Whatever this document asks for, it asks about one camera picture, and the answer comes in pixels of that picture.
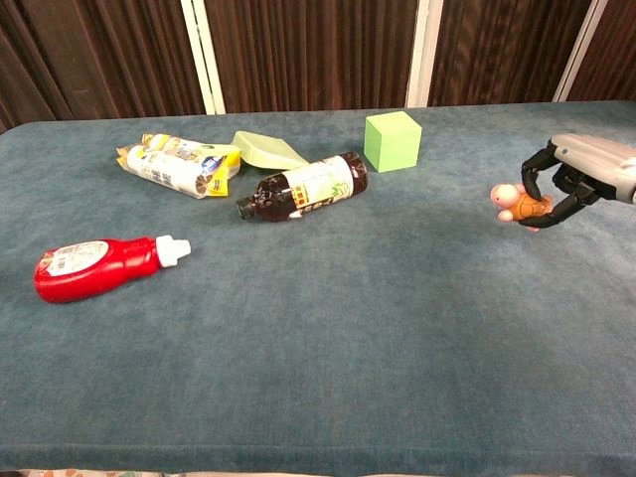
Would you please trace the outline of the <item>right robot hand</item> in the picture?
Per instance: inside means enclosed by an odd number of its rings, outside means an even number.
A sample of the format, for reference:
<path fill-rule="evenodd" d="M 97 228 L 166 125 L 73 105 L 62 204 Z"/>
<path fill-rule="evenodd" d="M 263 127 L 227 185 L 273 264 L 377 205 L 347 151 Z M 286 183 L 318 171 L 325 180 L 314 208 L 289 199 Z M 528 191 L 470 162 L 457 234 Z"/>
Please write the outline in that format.
<path fill-rule="evenodd" d="M 567 196 L 541 216 L 520 220 L 524 227 L 547 229 L 600 199 L 636 205 L 636 147 L 592 135 L 564 133 L 521 167 L 526 192 L 537 200 L 539 173 L 557 167 L 553 183 Z"/>

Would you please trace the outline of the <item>orange toy turtle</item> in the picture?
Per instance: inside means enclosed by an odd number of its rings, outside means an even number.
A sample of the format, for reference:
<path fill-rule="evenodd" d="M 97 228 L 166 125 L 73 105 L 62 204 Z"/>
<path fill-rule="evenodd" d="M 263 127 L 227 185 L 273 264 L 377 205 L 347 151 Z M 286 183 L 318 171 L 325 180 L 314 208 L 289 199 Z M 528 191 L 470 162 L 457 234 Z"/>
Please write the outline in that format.
<path fill-rule="evenodd" d="M 546 195 L 533 199 L 523 184 L 498 184 L 490 192 L 491 202 L 500 211 L 498 220 L 503 223 L 517 222 L 549 213 L 553 209 L 553 197 Z"/>

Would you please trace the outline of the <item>red ketchup bottle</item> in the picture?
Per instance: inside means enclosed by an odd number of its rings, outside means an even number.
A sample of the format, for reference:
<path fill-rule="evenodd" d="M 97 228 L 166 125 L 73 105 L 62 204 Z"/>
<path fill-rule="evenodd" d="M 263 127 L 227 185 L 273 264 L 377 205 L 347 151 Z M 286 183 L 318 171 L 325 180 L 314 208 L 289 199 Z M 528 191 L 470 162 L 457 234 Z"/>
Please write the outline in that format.
<path fill-rule="evenodd" d="M 188 240 L 170 235 L 80 242 L 44 252 L 33 284 L 46 302 L 79 301 L 175 266 L 191 251 Z"/>

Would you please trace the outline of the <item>green foam cube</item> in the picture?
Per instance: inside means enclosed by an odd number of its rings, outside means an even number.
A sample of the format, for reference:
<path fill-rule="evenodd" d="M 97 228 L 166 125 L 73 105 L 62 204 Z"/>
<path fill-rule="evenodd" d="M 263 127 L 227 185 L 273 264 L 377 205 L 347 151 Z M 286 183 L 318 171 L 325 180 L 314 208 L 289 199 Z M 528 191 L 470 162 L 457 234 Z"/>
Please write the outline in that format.
<path fill-rule="evenodd" d="M 421 126 L 401 110 L 367 116 L 364 155 L 379 173 L 414 167 L 421 133 Z"/>

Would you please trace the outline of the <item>dark brown drink bottle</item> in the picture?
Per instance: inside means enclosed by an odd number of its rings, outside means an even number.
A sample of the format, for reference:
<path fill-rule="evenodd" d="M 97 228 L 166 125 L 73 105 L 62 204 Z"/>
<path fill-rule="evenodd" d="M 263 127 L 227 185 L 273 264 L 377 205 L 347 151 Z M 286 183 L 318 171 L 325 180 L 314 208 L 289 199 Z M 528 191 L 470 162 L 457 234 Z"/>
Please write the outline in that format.
<path fill-rule="evenodd" d="M 273 174 L 237 206 L 244 220 L 261 217 L 281 222 L 350 199 L 367 186 L 367 167 L 357 152 L 350 151 Z"/>

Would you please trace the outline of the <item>dark wooden slat partition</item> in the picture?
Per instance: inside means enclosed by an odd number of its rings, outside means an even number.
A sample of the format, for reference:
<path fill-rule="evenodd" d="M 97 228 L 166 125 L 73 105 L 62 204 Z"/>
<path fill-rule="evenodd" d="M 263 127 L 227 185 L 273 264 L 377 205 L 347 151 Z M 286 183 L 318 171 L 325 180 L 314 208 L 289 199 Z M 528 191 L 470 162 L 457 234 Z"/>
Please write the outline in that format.
<path fill-rule="evenodd" d="M 406 103 L 424 0 L 204 0 L 229 112 Z M 593 0 L 442 0 L 431 106 L 551 100 Z M 180 0 L 0 0 L 0 133 L 201 114 Z"/>

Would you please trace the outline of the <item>blue table cloth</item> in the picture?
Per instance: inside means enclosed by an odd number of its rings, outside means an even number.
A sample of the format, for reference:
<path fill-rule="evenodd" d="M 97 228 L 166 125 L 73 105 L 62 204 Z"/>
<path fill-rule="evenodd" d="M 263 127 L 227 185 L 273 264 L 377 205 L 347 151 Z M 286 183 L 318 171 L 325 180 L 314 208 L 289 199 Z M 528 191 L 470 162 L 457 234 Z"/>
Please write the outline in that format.
<path fill-rule="evenodd" d="M 239 130 L 319 160 L 362 110 L 32 122 L 0 134 L 0 471 L 636 477 L 636 207 L 533 234 L 492 186 L 562 132 L 636 146 L 636 101 L 415 109 L 417 165 L 302 219 L 245 221 L 123 171 L 145 132 Z M 98 239 L 177 265 L 49 303 L 35 267 Z"/>

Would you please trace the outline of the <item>light green dustpan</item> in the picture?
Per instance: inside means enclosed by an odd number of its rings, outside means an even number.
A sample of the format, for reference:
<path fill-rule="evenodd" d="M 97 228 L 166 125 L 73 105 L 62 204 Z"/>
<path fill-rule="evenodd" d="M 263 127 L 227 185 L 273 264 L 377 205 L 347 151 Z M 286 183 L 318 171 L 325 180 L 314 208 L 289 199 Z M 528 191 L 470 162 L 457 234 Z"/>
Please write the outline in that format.
<path fill-rule="evenodd" d="M 291 170 L 308 164 L 283 139 L 247 131 L 237 131 L 233 145 L 246 164 L 270 170 Z"/>

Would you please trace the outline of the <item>yellow white snack package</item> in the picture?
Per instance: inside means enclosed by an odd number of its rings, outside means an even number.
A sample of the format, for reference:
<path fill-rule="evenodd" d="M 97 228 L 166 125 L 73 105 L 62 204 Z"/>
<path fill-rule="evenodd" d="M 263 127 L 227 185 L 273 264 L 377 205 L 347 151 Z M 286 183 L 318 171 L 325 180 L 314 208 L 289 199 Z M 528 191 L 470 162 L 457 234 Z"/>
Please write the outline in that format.
<path fill-rule="evenodd" d="M 240 150 L 165 133 L 145 133 L 138 143 L 116 149 L 119 166 L 138 177 L 196 199 L 225 197 L 238 173 Z"/>

